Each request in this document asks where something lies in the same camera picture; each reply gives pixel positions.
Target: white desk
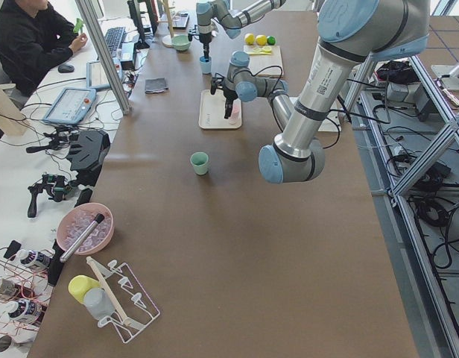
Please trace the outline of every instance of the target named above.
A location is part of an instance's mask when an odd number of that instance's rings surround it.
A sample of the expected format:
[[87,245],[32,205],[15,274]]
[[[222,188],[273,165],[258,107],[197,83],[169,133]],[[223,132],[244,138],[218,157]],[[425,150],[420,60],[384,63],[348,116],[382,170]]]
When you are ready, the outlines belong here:
[[[69,21],[73,22],[78,16],[69,15],[68,12],[77,8],[69,6],[69,4],[62,4],[64,11],[56,6],[57,11],[66,16]],[[102,23],[103,32],[113,26],[126,26],[130,34],[127,36],[126,41],[130,40],[136,32],[131,32],[133,24],[130,19],[105,21]],[[145,60],[146,50],[139,53],[136,68],[140,66]],[[86,63],[96,60],[97,54],[92,46],[92,41],[80,50],[68,63],[72,64],[75,70],[72,73],[61,74],[57,68],[52,69],[42,81],[37,91],[29,98],[28,104],[36,103],[53,103],[61,90],[65,87],[82,87],[86,86]],[[58,81],[71,80],[75,78],[76,81],[66,81],[59,84],[53,84]],[[53,127],[43,124],[41,119],[46,111],[49,109],[48,105],[31,105],[23,109],[23,113],[30,117],[30,124],[38,133],[52,133]],[[122,112],[118,107],[118,103],[110,90],[101,90],[89,111],[89,115],[79,124],[82,129],[85,128],[103,128],[110,136],[110,141],[113,141],[115,131],[118,128]],[[75,179],[76,172],[70,172],[71,163],[65,159],[68,149],[64,148],[60,151],[51,151],[60,160],[55,163],[51,156],[46,155],[44,151],[27,154],[25,148],[31,145],[46,145],[49,139],[41,138],[40,143],[37,135],[32,130],[27,130],[21,137],[8,137],[4,135],[0,142],[0,248],[7,247],[11,240],[16,240],[22,244],[22,248],[45,250],[51,249],[55,240],[55,230],[60,223],[62,217],[70,211],[80,194],[80,190],[74,189],[69,195],[67,200],[60,203],[48,200],[47,193],[42,193],[37,196],[37,217],[30,219],[27,217],[28,206],[31,202],[31,194],[28,191],[28,186],[41,178],[43,172],[56,175],[65,175],[68,180]],[[4,272],[0,266],[0,276],[9,276],[9,272]],[[39,287],[44,288],[45,280]],[[51,294],[51,288],[47,288],[47,296],[42,296],[41,299],[45,300]],[[3,322],[8,321],[6,315],[2,314],[2,304],[0,304],[0,317]],[[35,335],[35,332],[25,332],[21,330],[16,338],[17,342],[25,341],[26,339]],[[2,358],[11,357],[25,357],[16,349],[10,349],[0,354]]]

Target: man's hand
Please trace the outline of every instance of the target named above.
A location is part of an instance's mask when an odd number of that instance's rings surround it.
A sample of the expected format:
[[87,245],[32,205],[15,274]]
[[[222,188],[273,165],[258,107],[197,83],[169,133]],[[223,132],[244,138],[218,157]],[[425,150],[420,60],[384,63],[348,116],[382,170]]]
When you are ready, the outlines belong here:
[[77,51],[79,51],[81,48],[83,48],[86,43],[87,43],[87,35],[85,34],[80,34],[77,36],[74,41],[69,45],[69,48],[72,50],[72,53],[75,54]]

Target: lime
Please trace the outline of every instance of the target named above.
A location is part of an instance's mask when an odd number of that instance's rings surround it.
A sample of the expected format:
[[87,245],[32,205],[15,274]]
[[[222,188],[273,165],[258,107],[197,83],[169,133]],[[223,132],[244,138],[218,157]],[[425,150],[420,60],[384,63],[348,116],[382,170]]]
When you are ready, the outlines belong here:
[[274,36],[268,36],[268,45],[276,45],[276,38]]
[[244,35],[244,43],[246,43],[247,45],[254,44],[254,34]]
[[264,46],[266,45],[266,43],[268,42],[268,39],[266,37],[266,35],[258,35],[256,36],[256,43],[260,46]]

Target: dark cloth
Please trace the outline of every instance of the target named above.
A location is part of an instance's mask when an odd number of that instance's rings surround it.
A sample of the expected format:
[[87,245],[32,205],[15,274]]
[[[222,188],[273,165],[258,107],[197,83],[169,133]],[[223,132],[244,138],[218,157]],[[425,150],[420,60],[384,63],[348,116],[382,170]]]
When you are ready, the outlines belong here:
[[51,4],[33,19],[14,0],[0,9],[0,60],[16,88],[31,95],[50,69],[72,56],[74,25]]

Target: green cup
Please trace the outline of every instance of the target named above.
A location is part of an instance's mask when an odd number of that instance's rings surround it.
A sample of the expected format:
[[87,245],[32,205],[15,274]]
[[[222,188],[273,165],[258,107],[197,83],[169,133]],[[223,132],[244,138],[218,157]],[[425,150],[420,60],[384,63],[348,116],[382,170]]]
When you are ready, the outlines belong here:
[[208,172],[208,154],[202,151],[193,153],[190,157],[190,163],[193,166],[193,170],[198,175],[205,175]]

